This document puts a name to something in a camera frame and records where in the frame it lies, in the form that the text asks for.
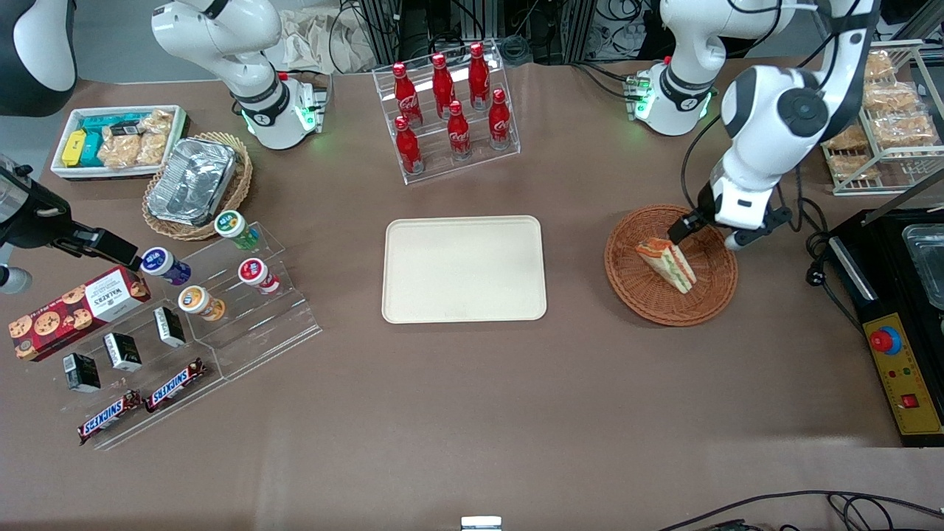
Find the wicker basket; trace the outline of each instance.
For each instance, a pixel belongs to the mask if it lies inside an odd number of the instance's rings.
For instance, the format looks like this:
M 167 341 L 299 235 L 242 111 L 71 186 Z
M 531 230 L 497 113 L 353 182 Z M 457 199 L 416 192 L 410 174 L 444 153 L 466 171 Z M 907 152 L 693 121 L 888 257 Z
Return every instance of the wicker basket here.
M 243 202 L 243 199 L 249 194 L 249 182 L 252 181 L 252 161 L 249 160 L 249 153 L 246 151 L 245 145 L 240 139 L 227 133 L 200 133 L 193 138 L 225 144 L 235 149 L 236 153 L 239 154 L 239 161 L 236 163 L 236 172 L 229 181 L 229 186 L 223 194 L 223 200 L 220 201 L 220 206 L 216 209 L 217 212 L 237 210 Z M 151 193 L 151 190 L 154 190 L 154 187 L 158 184 L 158 180 L 160 180 L 160 176 L 163 175 L 163 173 L 164 167 L 162 166 L 160 170 L 158 170 L 158 173 L 154 174 L 154 178 L 151 179 L 151 182 L 147 184 L 147 190 L 144 191 L 144 200 L 141 205 L 141 210 L 144 213 L 144 221 L 147 222 L 147 226 L 154 229 L 158 234 L 187 242 L 206 240 L 215 235 L 216 231 L 213 229 L 212 223 L 204 227 L 191 227 L 190 225 L 184 225 L 182 223 L 157 219 L 147 211 L 147 196 Z
M 668 326 L 693 326 L 718 315 L 737 286 L 737 261 L 724 247 L 724 237 L 706 227 L 685 238 L 679 248 L 697 281 L 686 294 L 666 282 L 636 253 L 639 242 L 665 238 L 668 228 L 688 210 L 675 205 L 650 205 L 627 214 L 606 242 L 606 276 L 616 294 L 634 312 Z

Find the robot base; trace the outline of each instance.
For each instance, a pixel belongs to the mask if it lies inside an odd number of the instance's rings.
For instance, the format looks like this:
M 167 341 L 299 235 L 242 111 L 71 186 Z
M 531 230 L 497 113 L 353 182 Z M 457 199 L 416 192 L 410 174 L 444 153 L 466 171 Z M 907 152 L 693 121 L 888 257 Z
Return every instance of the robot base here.
M 693 98 L 690 110 L 679 111 L 675 102 L 668 99 L 659 85 L 659 77 L 665 69 L 664 63 L 656 64 L 627 79 L 624 84 L 625 94 L 639 99 L 628 101 L 626 107 L 631 120 L 644 122 L 652 130 L 666 136 L 679 136 L 695 128 L 708 109 L 711 97 L 705 97 L 700 104 Z
M 310 108 L 316 105 L 312 96 L 312 85 L 291 78 L 283 83 L 289 88 L 289 105 L 271 126 L 253 124 L 243 113 L 243 118 L 249 125 L 249 132 L 269 149 L 288 149 L 296 146 L 306 136 L 316 132 L 319 125 L 318 113 L 310 111 Z

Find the coca-cola logo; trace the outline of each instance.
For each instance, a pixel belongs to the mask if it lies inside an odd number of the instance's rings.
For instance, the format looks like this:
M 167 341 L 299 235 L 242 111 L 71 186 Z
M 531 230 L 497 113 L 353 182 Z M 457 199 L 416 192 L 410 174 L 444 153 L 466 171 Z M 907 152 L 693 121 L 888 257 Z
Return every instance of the coca-cola logo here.
M 407 97 L 400 100 L 401 109 L 412 109 L 416 107 L 419 102 L 416 101 L 416 94 L 410 94 Z

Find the white tray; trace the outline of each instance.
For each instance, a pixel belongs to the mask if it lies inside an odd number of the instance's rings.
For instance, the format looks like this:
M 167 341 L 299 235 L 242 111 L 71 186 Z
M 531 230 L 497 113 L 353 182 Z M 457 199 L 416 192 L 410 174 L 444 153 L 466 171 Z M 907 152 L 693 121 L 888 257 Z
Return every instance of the white tray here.
M 387 227 L 382 313 L 388 322 L 536 320 L 547 309 L 537 219 L 398 219 Z
M 138 177 L 147 177 L 157 173 L 160 164 L 152 166 L 131 166 L 128 168 L 111 169 L 104 166 L 91 168 L 69 167 L 62 163 L 62 151 L 65 150 L 66 141 L 69 135 L 78 129 L 78 125 L 83 118 L 89 116 L 105 116 L 110 114 L 127 114 L 129 112 L 151 112 L 154 109 L 170 112 L 174 115 L 174 121 L 171 123 L 171 133 L 167 137 L 167 147 L 164 148 L 164 156 L 161 163 L 167 161 L 171 151 L 174 150 L 174 144 L 180 140 L 183 134 L 184 123 L 187 121 L 187 112 L 178 105 L 145 105 L 141 107 L 96 107 L 93 109 L 76 109 L 69 113 L 69 119 L 65 122 L 65 128 L 59 137 L 59 146 L 53 154 L 52 161 L 49 163 L 49 169 L 53 173 L 66 180 L 119 180 L 119 179 L 137 179 Z

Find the yellow package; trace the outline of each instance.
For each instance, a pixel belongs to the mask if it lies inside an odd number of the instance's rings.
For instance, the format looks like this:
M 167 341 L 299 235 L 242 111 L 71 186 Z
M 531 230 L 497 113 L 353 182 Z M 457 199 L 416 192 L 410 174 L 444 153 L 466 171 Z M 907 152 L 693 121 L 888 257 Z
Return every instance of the yellow package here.
M 62 150 L 62 163 L 69 167 L 78 166 L 83 147 L 85 147 L 85 129 L 72 131 L 65 141 L 65 149 Z

